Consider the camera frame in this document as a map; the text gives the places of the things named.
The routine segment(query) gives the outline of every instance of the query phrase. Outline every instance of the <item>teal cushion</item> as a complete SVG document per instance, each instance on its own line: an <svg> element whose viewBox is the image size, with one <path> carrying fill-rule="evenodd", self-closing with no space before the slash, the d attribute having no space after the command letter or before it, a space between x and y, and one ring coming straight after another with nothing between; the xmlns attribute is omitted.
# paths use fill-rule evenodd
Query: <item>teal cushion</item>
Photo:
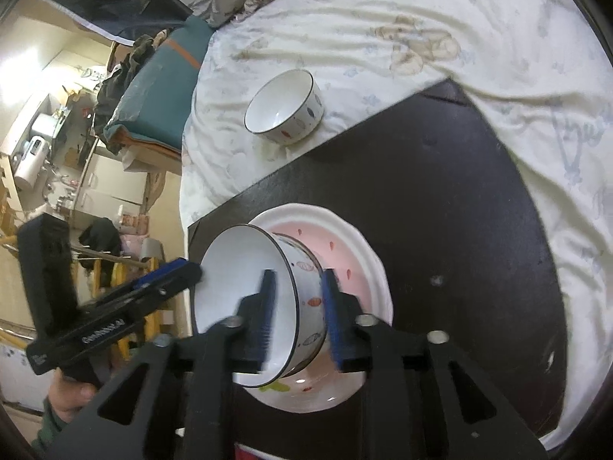
<svg viewBox="0 0 613 460"><path fill-rule="evenodd" d="M104 129L107 140L125 126L137 140L181 150L192 93L213 32L202 19L190 16L170 34L123 94Z"/></svg>

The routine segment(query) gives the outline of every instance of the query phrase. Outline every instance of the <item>hand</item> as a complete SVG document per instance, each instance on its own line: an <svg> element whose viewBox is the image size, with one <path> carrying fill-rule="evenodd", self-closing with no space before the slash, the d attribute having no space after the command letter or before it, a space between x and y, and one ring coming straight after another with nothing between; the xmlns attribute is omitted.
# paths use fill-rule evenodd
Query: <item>hand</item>
<svg viewBox="0 0 613 460"><path fill-rule="evenodd" d="M111 347L110 364L114 374L124 361L117 346ZM92 384L77 382L64 376L62 370L56 368L53 381L49 387L48 399L51 408L60 420L70 422L75 415L96 395L96 387Z"/></svg>

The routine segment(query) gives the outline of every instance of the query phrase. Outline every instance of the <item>teddy bear print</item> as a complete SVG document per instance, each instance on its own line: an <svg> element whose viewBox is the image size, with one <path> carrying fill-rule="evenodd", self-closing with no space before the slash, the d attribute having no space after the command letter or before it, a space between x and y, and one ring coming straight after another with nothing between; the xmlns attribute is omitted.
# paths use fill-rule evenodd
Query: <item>teddy bear print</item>
<svg viewBox="0 0 613 460"><path fill-rule="evenodd" d="M414 75L433 61L455 59L460 45L449 32L422 29L419 19L399 15L388 26L375 29L375 36L392 42L389 69L392 73Z"/></svg>

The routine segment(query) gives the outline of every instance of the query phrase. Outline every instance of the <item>pink plate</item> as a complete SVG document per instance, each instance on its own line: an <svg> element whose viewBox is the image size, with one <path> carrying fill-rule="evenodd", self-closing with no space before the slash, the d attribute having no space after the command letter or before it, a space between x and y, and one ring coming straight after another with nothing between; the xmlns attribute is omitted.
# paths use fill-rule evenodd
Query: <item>pink plate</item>
<svg viewBox="0 0 613 460"><path fill-rule="evenodd" d="M322 207L286 204L256 216L251 224L301 241L324 268L334 268L344 292L362 309L392 323L392 297L381 260L352 225ZM338 373L326 340L302 371L268 386L246 389L256 399L286 412L326 410L350 398L364 383L363 373Z"/></svg>

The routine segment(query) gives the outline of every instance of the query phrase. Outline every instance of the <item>green sleeve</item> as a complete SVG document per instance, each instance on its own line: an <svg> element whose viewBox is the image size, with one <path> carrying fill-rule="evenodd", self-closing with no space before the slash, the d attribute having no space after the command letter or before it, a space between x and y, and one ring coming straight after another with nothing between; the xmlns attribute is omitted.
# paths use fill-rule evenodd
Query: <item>green sleeve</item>
<svg viewBox="0 0 613 460"><path fill-rule="evenodd" d="M44 401L45 412L42 416L42 427L39 430L36 439L32 441L32 447L39 454L43 454L47 451L49 445L53 442L56 436L61 430L66 427L66 422L61 420L51 408L49 400Z"/></svg>

